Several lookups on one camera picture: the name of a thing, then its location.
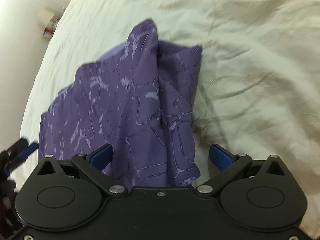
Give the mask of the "purple patterned garment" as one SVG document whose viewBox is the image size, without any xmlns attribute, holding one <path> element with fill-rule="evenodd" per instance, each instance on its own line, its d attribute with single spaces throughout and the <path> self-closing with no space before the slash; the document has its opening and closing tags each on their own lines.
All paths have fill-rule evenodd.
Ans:
<svg viewBox="0 0 320 240">
<path fill-rule="evenodd" d="M 111 56 L 84 64 L 43 113 L 39 157 L 113 147 L 104 173 L 123 185 L 185 186 L 199 178 L 191 129 L 202 48 L 161 41 L 152 20 Z"/>
</svg>

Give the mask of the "cream embroidered bed cover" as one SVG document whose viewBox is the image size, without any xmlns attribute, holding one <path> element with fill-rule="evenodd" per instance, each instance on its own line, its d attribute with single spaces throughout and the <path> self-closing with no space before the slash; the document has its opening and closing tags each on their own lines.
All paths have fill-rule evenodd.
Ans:
<svg viewBox="0 0 320 240">
<path fill-rule="evenodd" d="M 194 103 L 196 164 L 217 143 L 255 159 L 279 155 L 308 199 L 301 228 L 319 237 L 319 0 L 71 0 L 49 42 L 20 134 L 76 70 L 124 42 L 145 19 L 161 40 L 202 47 Z"/>
</svg>

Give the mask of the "small items on nightstand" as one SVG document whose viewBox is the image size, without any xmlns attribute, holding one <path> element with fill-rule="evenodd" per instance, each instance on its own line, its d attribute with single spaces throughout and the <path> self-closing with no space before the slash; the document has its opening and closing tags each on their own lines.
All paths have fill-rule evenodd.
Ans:
<svg viewBox="0 0 320 240">
<path fill-rule="evenodd" d="M 60 22 L 65 8 L 60 11 L 53 11 L 51 9 L 43 9 L 39 12 L 39 21 L 41 27 L 43 28 L 42 37 L 51 40 L 54 32 Z"/>
</svg>

